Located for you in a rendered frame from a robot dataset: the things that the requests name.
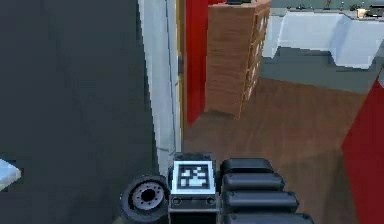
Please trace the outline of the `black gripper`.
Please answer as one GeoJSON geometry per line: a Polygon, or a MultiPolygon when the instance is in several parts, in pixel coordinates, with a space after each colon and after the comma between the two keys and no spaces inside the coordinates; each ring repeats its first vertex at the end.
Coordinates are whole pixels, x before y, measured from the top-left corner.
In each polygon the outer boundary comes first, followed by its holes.
{"type": "Polygon", "coordinates": [[[120,196],[121,216],[128,224],[169,224],[169,194],[164,176],[140,176],[120,196]]]}

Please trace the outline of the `brown wooden chest of drawers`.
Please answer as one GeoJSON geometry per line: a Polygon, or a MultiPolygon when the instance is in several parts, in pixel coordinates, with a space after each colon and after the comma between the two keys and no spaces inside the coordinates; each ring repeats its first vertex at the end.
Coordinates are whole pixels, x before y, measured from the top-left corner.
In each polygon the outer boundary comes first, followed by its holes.
{"type": "Polygon", "coordinates": [[[257,82],[270,7],[271,0],[208,7],[207,111],[241,116],[247,93],[257,82]]]}

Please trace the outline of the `white worktop counter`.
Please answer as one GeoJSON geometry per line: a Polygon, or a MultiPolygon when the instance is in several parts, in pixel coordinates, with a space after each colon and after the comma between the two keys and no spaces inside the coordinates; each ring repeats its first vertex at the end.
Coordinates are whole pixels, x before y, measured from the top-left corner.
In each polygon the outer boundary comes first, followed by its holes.
{"type": "Polygon", "coordinates": [[[337,10],[273,8],[262,56],[273,58],[279,47],[328,51],[337,66],[368,69],[378,52],[384,56],[383,42],[384,19],[357,19],[337,10]]]}

